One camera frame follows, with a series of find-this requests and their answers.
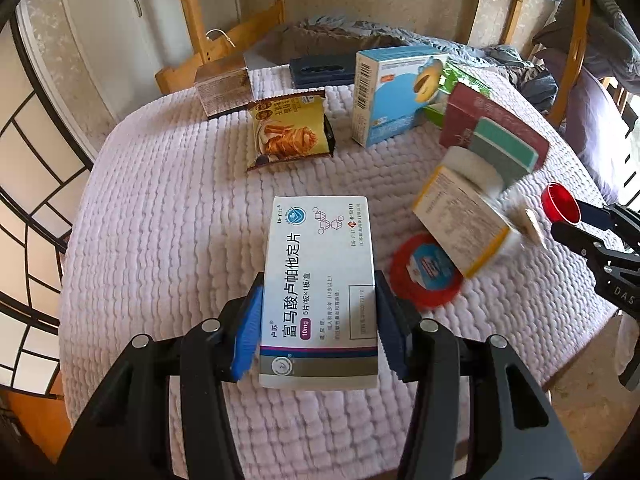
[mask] purple cloth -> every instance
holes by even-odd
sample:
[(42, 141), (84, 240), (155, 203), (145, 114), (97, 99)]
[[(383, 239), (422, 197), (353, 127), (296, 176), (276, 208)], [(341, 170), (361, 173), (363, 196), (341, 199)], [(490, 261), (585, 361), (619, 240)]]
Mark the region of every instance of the purple cloth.
[[(536, 57), (545, 61), (556, 82), (564, 73), (566, 54), (554, 48)], [(608, 204), (618, 201), (624, 186), (623, 169), (629, 128), (620, 117), (609, 93), (584, 67), (569, 94), (564, 140), (584, 164)]]

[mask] white quilted blanket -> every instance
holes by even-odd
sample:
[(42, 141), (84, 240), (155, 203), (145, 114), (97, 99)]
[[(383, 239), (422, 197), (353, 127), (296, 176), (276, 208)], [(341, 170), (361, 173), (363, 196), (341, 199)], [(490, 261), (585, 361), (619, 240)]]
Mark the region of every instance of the white quilted blanket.
[[(546, 166), (505, 194), (522, 193), (538, 212), (544, 185), (557, 180), (578, 198), (602, 198), (549, 124), (492, 73), (473, 71), (494, 98), (547, 137)], [(257, 96), (291, 92), (287, 67), (252, 73)], [(353, 87), (327, 88), (334, 158), (246, 173), (250, 117), (207, 121), (195, 90), (178, 92), (127, 117), (109, 136), (74, 225), (62, 292), (60, 343), (72, 421), (130, 338), (187, 332), (247, 293), (264, 269), (274, 196), (346, 194), (369, 198), (374, 258), (388, 270), (393, 252), (421, 229), (414, 196), (443, 155), (431, 124), (364, 149), (351, 140)], [(615, 247), (613, 236), (608, 239)], [(611, 304), (593, 292), (581, 258), (550, 237), (507, 264), (468, 280), (434, 312), (453, 332), (484, 340), (507, 336), (539, 381), (550, 378), (604, 325)], [(265, 390), (254, 369), (226, 386), (236, 446), (248, 479), (359, 479), (398, 465), (414, 398), (380, 359), (380, 386), (354, 392)], [(170, 413), (175, 471), (186, 476), (179, 388)]]

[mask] orange floor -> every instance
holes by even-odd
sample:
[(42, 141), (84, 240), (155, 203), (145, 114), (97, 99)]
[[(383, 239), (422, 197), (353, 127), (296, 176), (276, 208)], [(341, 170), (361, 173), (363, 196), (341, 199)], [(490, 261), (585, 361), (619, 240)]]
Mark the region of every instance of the orange floor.
[[(56, 395), (62, 395), (60, 375), (51, 391)], [(41, 399), (13, 392), (7, 392), (6, 397), (11, 410), (18, 417), (31, 440), (52, 462), (58, 460), (71, 432), (65, 401)]]

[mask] red bottle cap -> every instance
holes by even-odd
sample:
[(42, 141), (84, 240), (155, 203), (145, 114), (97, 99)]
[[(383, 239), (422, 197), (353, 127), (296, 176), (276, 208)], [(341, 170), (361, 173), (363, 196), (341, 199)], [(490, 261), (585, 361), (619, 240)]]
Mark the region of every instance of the red bottle cap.
[(391, 287), (398, 298), (425, 310), (456, 297), (463, 277), (429, 233), (410, 238), (394, 254)]
[(542, 209), (551, 222), (567, 222), (576, 225), (581, 218), (580, 206), (562, 184), (552, 182), (540, 196)]

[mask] wooden bed frame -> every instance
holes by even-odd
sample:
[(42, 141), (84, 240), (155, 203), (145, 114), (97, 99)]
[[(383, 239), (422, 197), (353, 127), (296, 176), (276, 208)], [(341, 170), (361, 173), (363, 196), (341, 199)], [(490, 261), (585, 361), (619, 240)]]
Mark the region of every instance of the wooden bed frame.
[[(202, 23), (202, 12), (198, 0), (181, 0), (182, 10), (187, 22), (194, 54), (178, 68), (165, 68), (156, 74), (156, 81), (163, 94), (169, 94), (193, 86), (195, 73), (203, 63), (220, 59), (233, 52), (242, 52), (256, 43), (269, 30), (284, 23), (284, 0), (274, 0), (269, 9), (259, 12), (246, 22), (227, 32), (233, 41), (233, 47), (224, 36), (215, 40), (206, 37)], [(582, 68), (582, 60), (586, 49), (587, 20), (591, 10), (591, 0), (575, 0), (574, 30), (567, 57), (567, 64), (562, 75), (558, 96), (547, 117), (553, 126), (559, 126), (566, 110), (569, 92), (574, 86)], [(510, 43), (513, 39), (523, 0), (513, 0), (508, 20), (502, 34), (502, 43)]]

